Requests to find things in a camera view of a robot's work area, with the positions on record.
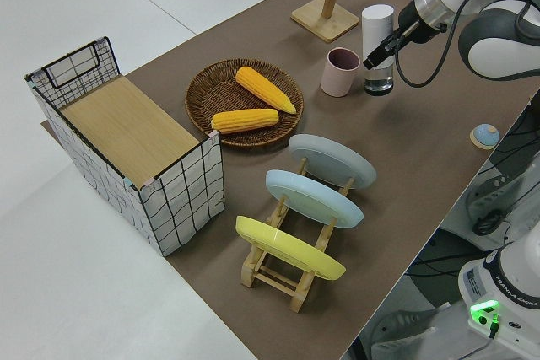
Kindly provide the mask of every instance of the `plate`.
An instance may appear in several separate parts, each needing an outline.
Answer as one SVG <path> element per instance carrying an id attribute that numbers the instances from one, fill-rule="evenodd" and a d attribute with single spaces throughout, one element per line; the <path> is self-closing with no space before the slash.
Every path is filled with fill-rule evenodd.
<path id="1" fill-rule="evenodd" d="M 202 132 L 213 131 L 212 116 L 222 111 L 265 109 L 270 106 L 244 89 L 235 80 L 240 67 L 252 67 L 287 94 L 296 107 L 296 114 L 279 111 L 275 126 L 234 134 L 221 134 L 221 143 L 238 148 L 267 146 L 286 139 L 296 128 L 304 110 L 304 97 L 296 82 L 274 65 L 254 59 L 237 58 L 221 61 L 204 68 L 186 91 L 186 110 L 193 124 Z"/>
<path id="2" fill-rule="evenodd" d="M 255 219 L 237 217 L 236 232 L 270 255 L 303 271 L 313 271 L 320 278 L 337 280 L 345 272 L 341 263 L 315 246 Z"/>
<path id="3" fill-rule="evenodd" d="M 364 189 L 377 178 L 375 168 L 362 155 L 331 139 L 298 134 L 289 140 L 289 151 L 295 160 L 307 158 L 309 174 L 338 187 L 354 178 L 351 189 Z"/>
<path id="4" fill-rule="evenodd" d="M 276 199 L 286 196 L 285 205 L 319 223 L 337 218 L 336 228 L 353 228 L 364 214 L 346 196 L 327 185 L 285 170 L 267 172 L 267 189 Z"/>

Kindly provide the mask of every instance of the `white robotic arm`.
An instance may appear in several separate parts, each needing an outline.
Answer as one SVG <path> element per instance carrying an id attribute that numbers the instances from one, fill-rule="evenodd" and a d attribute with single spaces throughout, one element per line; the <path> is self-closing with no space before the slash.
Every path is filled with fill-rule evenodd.
<path id="1" fill-rule="evenodd" d="M 540 75 L 540 0 L 413 0 L 364 65 L 376 67 L 408 42 L 425 43 L 451 24 L 452 35 L 454 19 L 470 13 L 478 16 L 463 29 L 459 46 L 473 72 L 493 80 Z"/>
<path id="2" fill-rule="evenodd" d="M 498 341 L 526 359 L 540 359 L 540 224 L 516 242 L 460 271 L 469 325 L 488 336 L 497 316 Z"/>

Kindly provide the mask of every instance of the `mug holder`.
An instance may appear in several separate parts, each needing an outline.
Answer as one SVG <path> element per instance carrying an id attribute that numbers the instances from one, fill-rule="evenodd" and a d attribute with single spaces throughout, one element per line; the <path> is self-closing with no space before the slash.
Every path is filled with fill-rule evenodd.
<path id="1" fill-rule="evenodd" d="M 333 42 L 360 21 L 358 16 L 336 4 L 336 0 L 312 0 L 297 8 L 291 19 L 326 43 Z"/>

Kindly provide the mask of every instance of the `corn cob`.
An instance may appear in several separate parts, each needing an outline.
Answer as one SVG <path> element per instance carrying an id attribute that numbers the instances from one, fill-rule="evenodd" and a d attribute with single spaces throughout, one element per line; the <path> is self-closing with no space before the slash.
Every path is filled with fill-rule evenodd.
<path id="1" fill-rule="evenodd" d="M 273 108 L 285 111 L 286 113 L 296 113 L 296 108 L 290 102 L 287 94 L 262 76 L 251 67 L 241 67 L 236 73 L 236 82 L 253 93 L 262 101 L 268 103 Z"/>
<path id="2" fill-rule="evenodd" d="M 275 109 L 245 109 L 214 114 L 211 125 L 214 130 L 230 134 L 273 126 L 278 120 L 278 111 Z"/>

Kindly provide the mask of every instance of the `woven tray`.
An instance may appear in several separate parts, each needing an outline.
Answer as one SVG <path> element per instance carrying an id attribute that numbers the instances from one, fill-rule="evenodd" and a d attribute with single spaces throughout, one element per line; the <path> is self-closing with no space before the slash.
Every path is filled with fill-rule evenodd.
<path id="1" fill-rule="evenodd" d="M 270 63 L 253 59 L 229 59 L 214 63 L 192 80 L 186 91 L 186 110 L 193 124 L 209 134 L 213 131 L 210 121 L 215 113 L 270 107 L 236 82 L 236 72 L 243 66 L 252 67 L 287 94 L 296 107 L 296 114 L 279 111 L 279 122 L 275 126 L 221 135 L 221 142 L 234 147 L 253 148 L 267 146 L 292 135 L 304 110 L 302 92 L 287 73 Z"/>

